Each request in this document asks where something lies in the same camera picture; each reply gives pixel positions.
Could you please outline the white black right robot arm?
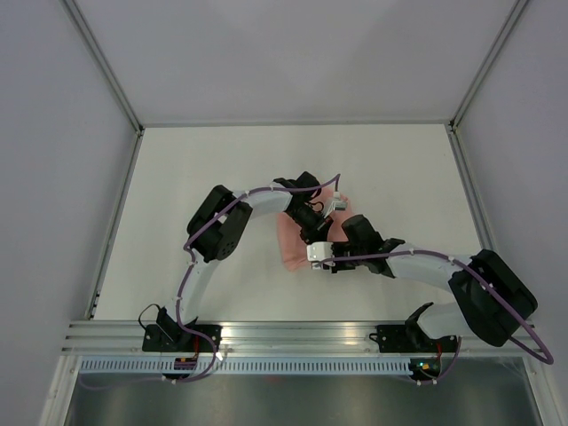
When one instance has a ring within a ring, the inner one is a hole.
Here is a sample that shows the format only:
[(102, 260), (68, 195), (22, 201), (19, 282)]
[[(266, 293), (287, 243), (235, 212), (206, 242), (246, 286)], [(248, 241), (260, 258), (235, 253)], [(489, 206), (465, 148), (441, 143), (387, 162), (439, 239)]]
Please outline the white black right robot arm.
[(422, 282), (452, 295), (452, 302), (427, 302), (405, 320), (406, 342), (417, 351), (466, 335), (502, 347), (538, 307), (533, 293), (492, 250), (449, 256), (417, 248), (401, 239), (384, 239), (362, 215), (344, 221), (342, 229), (346, 241), (308, 246), (313, 268), (336, 273), (364, 266), (374, 274)]

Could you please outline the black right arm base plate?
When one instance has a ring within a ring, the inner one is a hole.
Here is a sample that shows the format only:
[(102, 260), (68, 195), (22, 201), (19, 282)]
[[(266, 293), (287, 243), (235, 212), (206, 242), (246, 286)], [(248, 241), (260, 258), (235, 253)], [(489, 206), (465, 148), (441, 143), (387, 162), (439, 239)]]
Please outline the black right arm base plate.
[(409, 329), (402, 323), (376, 325), (368, 338), (378, 345), (380, 353), (445, 354), (455, 353), (458, 346), (456, 336), (431, 339), (420, 329)]

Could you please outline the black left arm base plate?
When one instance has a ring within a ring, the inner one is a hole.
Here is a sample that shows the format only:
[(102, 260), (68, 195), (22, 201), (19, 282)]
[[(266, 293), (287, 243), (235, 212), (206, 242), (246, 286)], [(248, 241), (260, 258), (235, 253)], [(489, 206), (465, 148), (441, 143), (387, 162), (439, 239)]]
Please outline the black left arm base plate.
[[(222, 327), (216, 324), (197, 324), (193, 327), (195, 332), (209, 337), (217, 349), (221, 340)], [(146, 327), (145, 337), (142, 343), (142, 352), (199, 352), (211, 353), (211, 344), (202, 336), (181, 332), (178, 337), (169, 337), (158, 325)]]

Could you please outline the pink cloth napkin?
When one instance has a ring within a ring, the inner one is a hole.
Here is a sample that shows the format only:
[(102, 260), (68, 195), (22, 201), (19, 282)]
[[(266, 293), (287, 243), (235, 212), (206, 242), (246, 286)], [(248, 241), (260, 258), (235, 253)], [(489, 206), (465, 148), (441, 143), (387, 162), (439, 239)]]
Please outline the pink cloth napkin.
[[(347, 208), (346, 210), (335, 210), (330, 214), (333, 223), (328, 231), (328, 241), (345, 242), (348, 240), (342, 229), (342, 223), (346, 219), (353, 217), (354, 212), (351, 208), (349, 198), (341, 193), (341, 199), (347, 203)], [(300, 226), (286, 213), (279, 213), (276, 216), (276, 233), (281, 260), (286, 269), (290, 272), (310, 266), (307, 260), (306, 244), (300, 237), (300, 230)]]

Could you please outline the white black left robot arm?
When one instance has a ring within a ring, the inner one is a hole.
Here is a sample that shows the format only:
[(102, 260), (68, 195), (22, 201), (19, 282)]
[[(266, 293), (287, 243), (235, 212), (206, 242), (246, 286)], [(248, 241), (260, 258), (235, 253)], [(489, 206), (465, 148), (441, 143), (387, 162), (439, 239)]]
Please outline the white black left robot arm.
[(190, 265), (173, 305), (159, 310), (147, 339), (158, 340), (173, 351), (185, 351), (192, 345), (189, 325), (198, 318), (199, 300), (217, 265), (236, 250), (252, 218), (283, 213), (299, 226), (305, 244), (325, 241), (333, 219), (324, 209), (314, 209), (312, 201), (325, 187), (337, 184), (337, 177), (321, 184), (305, 171), (296, 179), (276, 178), (266, 186), (239, 192), (215, 186), (186, 227), (184, 251), (190, 255)]

